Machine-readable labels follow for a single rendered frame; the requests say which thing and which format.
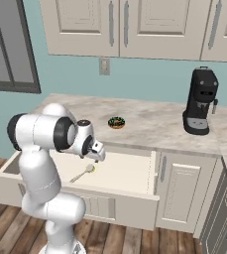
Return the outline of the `beige base cupboard door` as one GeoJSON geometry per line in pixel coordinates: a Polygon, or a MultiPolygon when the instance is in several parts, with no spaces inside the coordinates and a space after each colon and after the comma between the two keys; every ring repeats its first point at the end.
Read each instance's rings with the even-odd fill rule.
{"type": "Polygon", "coordinates": [[[156,227],[194,232],[215,164],[215,158],[161,153],[156,227]],[[163,156],[167,156],[167,167],[161,183],[163,156]]]}

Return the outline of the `black coffee machine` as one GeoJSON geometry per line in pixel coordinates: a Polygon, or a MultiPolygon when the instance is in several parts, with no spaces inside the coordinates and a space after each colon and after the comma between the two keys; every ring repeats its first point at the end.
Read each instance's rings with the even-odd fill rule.
{"type": "Polygon", "coordinates": [[[192,72],[185,110],[182,112],[184,130],[192,135],[207,135],[209,105],[216,99],[219,82],[211,68],[197,67],[192,72]]]}

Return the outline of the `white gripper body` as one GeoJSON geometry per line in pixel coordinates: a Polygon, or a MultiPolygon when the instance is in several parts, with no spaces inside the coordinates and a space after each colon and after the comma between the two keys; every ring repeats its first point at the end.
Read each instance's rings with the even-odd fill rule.
{"type": "Polygon", "coordinates": [[[95,140],[92,147],[91,147],[91,152],[92,152],[92,159],[98,159],[99,161],[104,161],[106,154],[105,154],[105,148],[104,145],[95,140]]]}

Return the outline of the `open beige drawer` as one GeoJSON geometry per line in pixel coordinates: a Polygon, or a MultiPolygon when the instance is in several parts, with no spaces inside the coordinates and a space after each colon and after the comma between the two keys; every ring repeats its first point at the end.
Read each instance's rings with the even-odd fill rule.
{"type": "Polygon", "coordinates": [[[61,191],[46,204],[44,219],[67,224],[76,216],[147,230],[155,228],[160,198],[154,194],[154,151],[108,147],[106,159],[99,163],[57,151],[52,151],[51,157],[61,179],[61,191]],[[95,171],[71,183],[89,164],[95,171]]]}

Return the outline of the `chocolate donut with sprinkles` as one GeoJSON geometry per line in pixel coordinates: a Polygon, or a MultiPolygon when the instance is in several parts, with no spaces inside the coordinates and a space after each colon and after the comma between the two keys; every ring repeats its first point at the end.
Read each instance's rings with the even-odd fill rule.
{"type": "Polygon", "coordinates": [[[125,120],[119,116],[111,117],[108,120],[108,126],[113,129],[121,129],[125,126],[125,120]]]}

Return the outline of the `grey wall socket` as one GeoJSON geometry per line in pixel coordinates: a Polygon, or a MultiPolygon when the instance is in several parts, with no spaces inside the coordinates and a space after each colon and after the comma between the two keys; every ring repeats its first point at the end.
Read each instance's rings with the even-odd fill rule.
{"type": "Polygon", "coordinates": [[[99,59],[99,74],[100,75],[110,74],[110,61],[107,58],[99,59]]]}

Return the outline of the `beige wall cupboard door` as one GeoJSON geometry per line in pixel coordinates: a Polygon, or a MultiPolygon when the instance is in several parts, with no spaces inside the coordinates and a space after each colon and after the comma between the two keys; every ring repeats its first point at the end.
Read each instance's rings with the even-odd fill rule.
{"type": "Polygon", "coordinates": [[[198,61],[211,0],[128,0],[128,46],[120,0],[122,58],[198,61]]]}
{"type": "Polygon", "coordinates": [[[119,0],[112,0],[114,45],[109,44],[111,0],[40,0],[48,53],[85,57],[119,56],[119,0]]]}
{"type": "Polygon", "coordinates": [[[227,62],[227,0],[222,0],[222,8],[215,37],[215,43],[211,50],[208,50],[208,42],[212,29],[215,8],[218,0],[212,0],[209,17],[206,26],[202,53],[200,59],[208,62],[227,62]]]}

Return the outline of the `grey framed window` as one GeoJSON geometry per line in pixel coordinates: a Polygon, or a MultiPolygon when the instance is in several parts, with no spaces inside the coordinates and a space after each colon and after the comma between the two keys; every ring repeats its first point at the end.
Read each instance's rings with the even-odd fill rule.
{"type": "Polygon", "coordinates": [[[23,0],[0,0],[0,91],[41,93],[23,0]]]}

